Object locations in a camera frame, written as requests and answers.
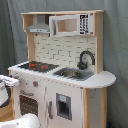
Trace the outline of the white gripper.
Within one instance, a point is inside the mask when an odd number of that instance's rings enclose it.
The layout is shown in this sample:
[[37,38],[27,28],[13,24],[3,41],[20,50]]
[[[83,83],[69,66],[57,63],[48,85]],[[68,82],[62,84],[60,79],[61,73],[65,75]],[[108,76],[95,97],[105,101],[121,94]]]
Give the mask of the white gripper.
[[5,107],[9,104],[8,88],[13,88],[19,85],[19,80],[9,76],[0,75],[0,107]]

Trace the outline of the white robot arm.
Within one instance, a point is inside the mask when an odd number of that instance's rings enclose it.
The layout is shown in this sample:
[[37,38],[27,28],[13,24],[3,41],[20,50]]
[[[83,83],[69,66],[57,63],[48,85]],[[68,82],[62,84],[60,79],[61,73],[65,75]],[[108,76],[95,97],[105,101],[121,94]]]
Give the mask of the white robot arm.
[[[7,106],[10,102],[6,88],[13,88],[18,85],[18,79],[0,75],[0,108]],[[0,128],[41,128],[41,124],[35,114],[29,113],[18,119],[0,122]]]

